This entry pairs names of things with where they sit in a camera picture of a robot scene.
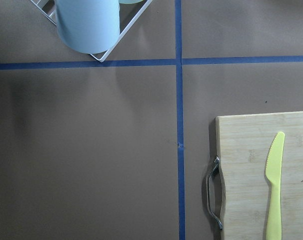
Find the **light blue cup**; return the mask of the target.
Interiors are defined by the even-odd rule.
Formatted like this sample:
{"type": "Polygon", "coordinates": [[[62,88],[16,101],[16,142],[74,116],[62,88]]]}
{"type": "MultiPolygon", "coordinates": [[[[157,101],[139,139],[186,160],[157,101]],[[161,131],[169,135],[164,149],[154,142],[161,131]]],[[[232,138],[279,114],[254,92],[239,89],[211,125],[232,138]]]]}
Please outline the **light blue cup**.
{"type": "Polygon", "coordinates": [[[56,0],[57,33],[69,48],[84,54],[110,49],[120,36],[117,0],[56,0]]]}

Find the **green bowl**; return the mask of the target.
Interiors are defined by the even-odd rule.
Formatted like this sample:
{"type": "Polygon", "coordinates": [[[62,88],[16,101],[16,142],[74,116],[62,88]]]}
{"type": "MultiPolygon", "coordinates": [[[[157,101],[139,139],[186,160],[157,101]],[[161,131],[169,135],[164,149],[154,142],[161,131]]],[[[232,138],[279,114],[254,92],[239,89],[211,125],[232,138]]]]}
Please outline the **green bowl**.
{"type": "Polygon", "coordinates": [[[119,0],[118,2],[120,4],[127,4],[127,5],[130,5],[130,4],[137,4],[137,3],[140,3],[142,2],[143,0],[119,0]]]}

